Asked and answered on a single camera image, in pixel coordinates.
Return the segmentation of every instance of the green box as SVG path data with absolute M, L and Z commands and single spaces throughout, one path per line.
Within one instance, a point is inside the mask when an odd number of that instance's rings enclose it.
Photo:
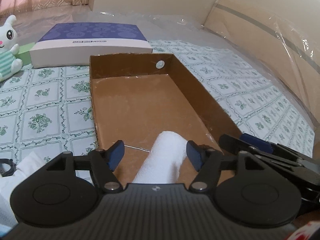
M 31 64 L 31 57 L 29 51 L 32 49 L 32 47 L 35 45 L 34 42 L 22 45 L 19 47 L 18 54 L 15 55 L 16 58 L 19 58 L 22 60 L 23 65 Z

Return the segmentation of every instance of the white cloth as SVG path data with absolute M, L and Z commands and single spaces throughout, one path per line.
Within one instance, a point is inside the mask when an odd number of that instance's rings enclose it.
M 12 176 L 0 176 L 0 224 L 12 227 L 17 223 L 10 208 L 10 195 L 17 185 L 43 165 L 45 161 L 32 151 L 17 165 Z
M 132 183 L 175 183 L 180 166 L 187 156 L 186 146 L 187 140 L 177 133 L 160 133 Z

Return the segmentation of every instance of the plush toy eye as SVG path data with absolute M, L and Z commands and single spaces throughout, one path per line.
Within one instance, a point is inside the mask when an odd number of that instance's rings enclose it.
M 12 40 L 12 38 L 13 38 L 13 31 L 12 31 L 12 30 L 8 30 L 8 31 L 7 31 L 7 38 L 8 38 L 9 40 Z

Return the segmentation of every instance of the plush toy ear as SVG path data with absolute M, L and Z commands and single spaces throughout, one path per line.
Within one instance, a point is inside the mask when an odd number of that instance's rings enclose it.
M 17 18 L 15 17 L 15 15 L 10 15 L 7 20 L 5 21 L 5 24 L 10 24 L 13 25 L 15 23 L 15 21 L 17 20 Z

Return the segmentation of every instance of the white stuffed animal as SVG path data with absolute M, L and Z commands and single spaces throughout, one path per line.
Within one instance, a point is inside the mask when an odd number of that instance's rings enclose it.
M 16 20 L 14 15 L 10 15 L 0 27 L 0 81 L 6 80 L 22 68 L 22 60 L 14 56 L 19 51 L 17 33 L 12 28 Z

